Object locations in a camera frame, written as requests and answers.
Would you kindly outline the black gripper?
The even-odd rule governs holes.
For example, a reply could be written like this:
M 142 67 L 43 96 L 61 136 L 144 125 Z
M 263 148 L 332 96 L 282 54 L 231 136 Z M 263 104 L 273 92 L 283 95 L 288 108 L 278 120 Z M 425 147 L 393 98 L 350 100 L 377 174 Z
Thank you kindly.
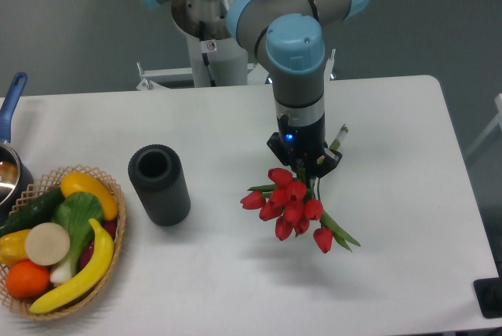
M 302 161 L 311 166 L 311 175 L 322 178 L 335 170 L 343 155 L 325 148 L 325 116 L 307 126 L 293 126 L 291 118 L 283 115 L 278 119 L 278 132 L 274 132 L 267 146 L 283 166 L 296 168 Z

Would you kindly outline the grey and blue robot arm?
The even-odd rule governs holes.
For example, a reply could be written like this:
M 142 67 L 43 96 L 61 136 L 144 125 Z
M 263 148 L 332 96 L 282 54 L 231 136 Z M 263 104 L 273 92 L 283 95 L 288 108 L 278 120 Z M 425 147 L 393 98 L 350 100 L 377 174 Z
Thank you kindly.
M 361 12 L 369 0 L 143 0 L 170 4 L 185 35 L 197 87 L 247 81 L 249 57 L 271 77 L 278 129 L 268 147 L 308 180 L 325 176 L 340 153 L 325 140 L 322 26 Z

